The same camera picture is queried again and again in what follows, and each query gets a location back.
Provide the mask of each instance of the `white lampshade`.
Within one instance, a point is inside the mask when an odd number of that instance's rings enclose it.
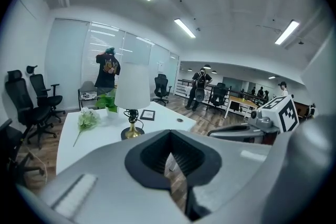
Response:
[[[116,106],[123,109],[142,109],[150,105],[148,67],[123,63],[115,93]]]

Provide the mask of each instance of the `person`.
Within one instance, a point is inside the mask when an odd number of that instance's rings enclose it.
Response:
[[[114,48],[108,48],[105,52],[96,56],[99,63],[99,73],[96,80],[97,95],[109,93],[114,89],[114,76],[120,73],[120,64],[114,57]]]
[[[205,89],[205,87],[212,81],[212,77],[206,73],[204,68],[201,68],[199,72],[196,72],[193,76],[193,88],[190,91],[188,104],[185,106],[186,109],[191,109],[190,106],[195,98],[196,89]],[[199,102],[195,100],[193,111],[196,111]]]
[[[282,81],[280,84],[278,84],[282,90],[281,96],[287,96],[288,95],[288,90],[287,90],[287,84]]]
[[[266,100],[264,101],[264,104],[268,103],[268,101],[269,101],[268,94],[269,94],[269,92],[266,90],[265,91],[265,96],[264,96],[264,99],[266,99]]]
[[[258,91],[257,96],[258,96],[258,97],[263,97],[263,96],[264,96],[263,87],[260,88],[260,90]]]

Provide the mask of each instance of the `lamp cord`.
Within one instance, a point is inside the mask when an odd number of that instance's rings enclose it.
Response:
[[[138,110],[136,109],[132,109],[132,112],[130,109],[126,109],[126,111],[124,111],[124,115],[128,118],[131,118],[131,120],[129,119],[130,123],[136,123],[137,121],[140,121],[138,120],[139,113],[138,113]]]

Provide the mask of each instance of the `green plant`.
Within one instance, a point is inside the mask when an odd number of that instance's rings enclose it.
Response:
[[[108,108],[108,110],[111,112],[117,112],[117,106],[114,103],[114,100],[116,99],[115,92],[116,92],[116,89],[113,89],[107,94],[99,95],[98,96],[99,99],[96,102],[95,106],[99,107],[100,109]]]

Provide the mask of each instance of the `picture frame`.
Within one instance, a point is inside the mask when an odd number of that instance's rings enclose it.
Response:
[[[141,120],[147,120],[147,121],[154,121],[155,119],[155,111],[154,110],[146,110],[144,109],[140,116]]]

